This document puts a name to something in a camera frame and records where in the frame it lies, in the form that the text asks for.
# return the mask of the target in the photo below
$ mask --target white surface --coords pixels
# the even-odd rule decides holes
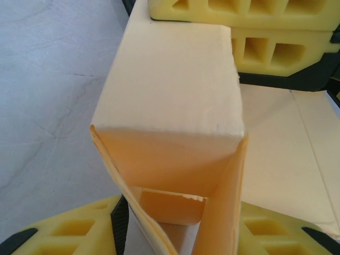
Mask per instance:
[[[0,2],[0,242],[120,193],[89,124],[127,20],[121,0]]]

